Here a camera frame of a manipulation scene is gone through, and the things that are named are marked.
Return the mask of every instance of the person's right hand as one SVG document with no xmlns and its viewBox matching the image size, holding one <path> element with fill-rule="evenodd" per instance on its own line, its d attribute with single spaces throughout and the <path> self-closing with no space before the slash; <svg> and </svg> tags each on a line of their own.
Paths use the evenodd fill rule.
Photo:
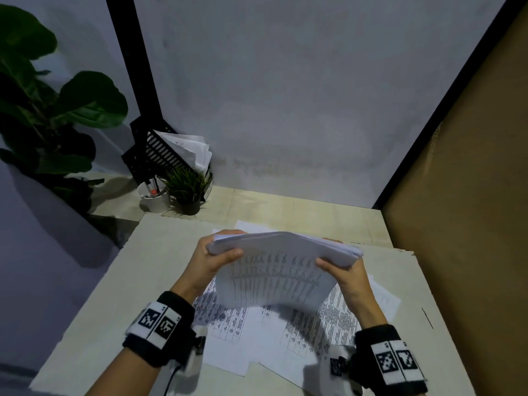
<svg viewBox="0 0 528 396">
<path fill-rule="evenodd" d="M 356 316 L 362 329 L 387 324 L 385 315 L 374 298 L 363 259 L 360 258 L 352 266 L 340 268 L 330 260 L 317 258 L 315 265 L 337 280 L 346 305 Z"/>
</svg>

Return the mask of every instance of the black cable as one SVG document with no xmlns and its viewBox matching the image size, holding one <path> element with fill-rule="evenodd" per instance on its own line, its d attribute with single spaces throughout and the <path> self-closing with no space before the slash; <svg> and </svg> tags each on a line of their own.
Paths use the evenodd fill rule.
<svg viewBox="0 0 528 396">
<path fill-rule="evenodd" d="M 167 396 L 168 388 L 171 386 L 172 379 L 174 378 L 174 374 L 179 371 L 181 368 L 181 365 L 177 366 L 174 371 L 172 372 L 170 379 L 168 380 L 167 388 L 165 388 L 165 393 L 163 393 L 163 396 Z"/>
</svg>

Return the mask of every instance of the black file organizer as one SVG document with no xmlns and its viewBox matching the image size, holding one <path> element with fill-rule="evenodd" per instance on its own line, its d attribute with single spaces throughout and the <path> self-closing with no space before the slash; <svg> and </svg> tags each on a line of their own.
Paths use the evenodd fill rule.
<svg viewBox="0 0 528 396">
<path fill-rule="evenodd" d="M 165 177 L 167 170 L 178 166 L 191 168 L 172 148 L 170 148 L 158 132 L 176 133 L 171 126 L 162 119 L 155 124 L 147 122 L 143 117 L 139 117 L 130 123 L 135 145 L 128 149 L 121 158 L 126 164 L 132 177 L 139 185 L 151 179 L 154 175 Z M 206 175 L 211 175 L 211 167 L 207 169 Z M 211 192 L 211 186 L 206 189 L 202 201 L 207 199 Z"/>
</svg>

